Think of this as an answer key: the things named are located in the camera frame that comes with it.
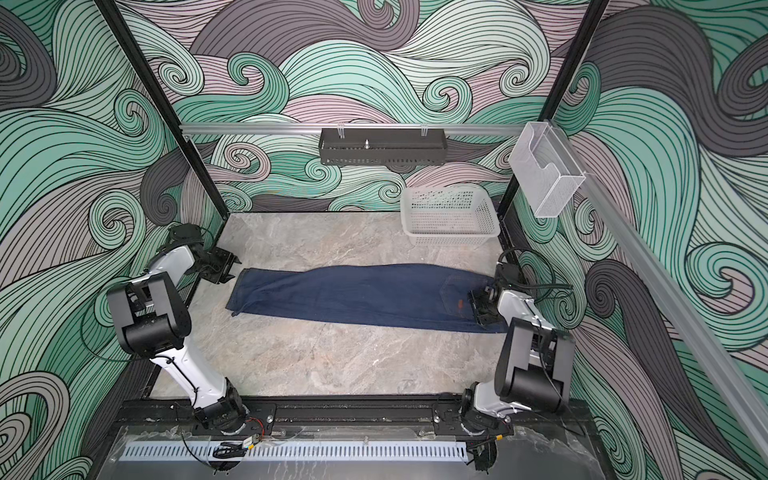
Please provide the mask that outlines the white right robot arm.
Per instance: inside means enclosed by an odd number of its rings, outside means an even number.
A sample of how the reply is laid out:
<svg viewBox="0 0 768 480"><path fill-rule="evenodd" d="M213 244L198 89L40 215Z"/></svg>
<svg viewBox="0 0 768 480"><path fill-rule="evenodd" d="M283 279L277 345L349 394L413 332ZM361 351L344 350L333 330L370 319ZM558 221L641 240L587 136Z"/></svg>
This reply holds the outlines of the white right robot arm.
<svg viewBox="0 0 768 480"><path fill-rule="evenodd" d="M518 412L562 414L569 409L574 340L546 320L534 298L499 286L470 294L476 322L505 334L490 381L464 392L461 417L474 431L491 429Z"/></svg>

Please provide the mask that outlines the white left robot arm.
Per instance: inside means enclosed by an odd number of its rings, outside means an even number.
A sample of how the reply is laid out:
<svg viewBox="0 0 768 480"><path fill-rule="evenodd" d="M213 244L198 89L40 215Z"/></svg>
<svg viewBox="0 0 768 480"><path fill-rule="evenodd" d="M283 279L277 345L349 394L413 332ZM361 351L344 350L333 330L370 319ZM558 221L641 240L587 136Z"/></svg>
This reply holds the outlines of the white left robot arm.
<svg viewBox="0 0 768 480"><path fill-rule="evenodd" d="M184 390L202 427L234 435L247 411L232 382L219 373L191 339L192 318L178 285L188 274L213 283L233 278L239 259L216 246L206 247L203 228L171 228L166 243L145 272L108 290L107 305L123 351L161 367Z"/></svg>

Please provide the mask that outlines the dark blue denim trousers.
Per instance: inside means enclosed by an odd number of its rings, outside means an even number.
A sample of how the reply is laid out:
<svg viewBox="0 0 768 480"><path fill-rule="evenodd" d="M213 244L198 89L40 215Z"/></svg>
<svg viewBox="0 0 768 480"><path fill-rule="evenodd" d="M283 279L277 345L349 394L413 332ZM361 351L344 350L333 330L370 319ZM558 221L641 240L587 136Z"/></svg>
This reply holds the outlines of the dark blue denim trousers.
<svg viewBox="0 0 768 480"><path fill-rule="evenodd" d="M430 264L329 266L303 272L248 268L226 304L253 314L328 323L495 334L505 320L477 322L470 294L489 276Z"/></svg>

